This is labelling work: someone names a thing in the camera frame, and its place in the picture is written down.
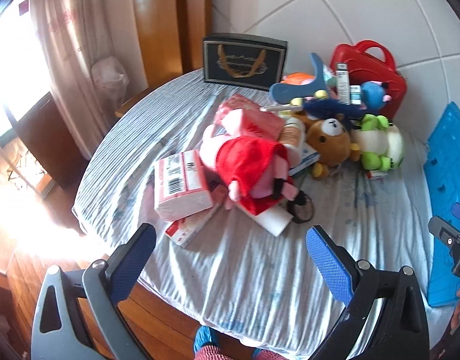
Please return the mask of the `person's hand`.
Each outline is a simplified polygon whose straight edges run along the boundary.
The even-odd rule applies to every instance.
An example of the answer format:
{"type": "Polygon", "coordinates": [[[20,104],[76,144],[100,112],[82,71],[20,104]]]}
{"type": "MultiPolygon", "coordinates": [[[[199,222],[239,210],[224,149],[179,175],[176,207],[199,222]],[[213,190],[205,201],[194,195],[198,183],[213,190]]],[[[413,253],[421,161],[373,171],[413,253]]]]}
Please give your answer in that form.
{"type": "Polygon", "coordinates": [[[457,329],[460,323],[460,289],[456,292],[456,296],[458,297],[458,302],[455,305],[455,310],[450,321],[452,330],[457,329]]]}

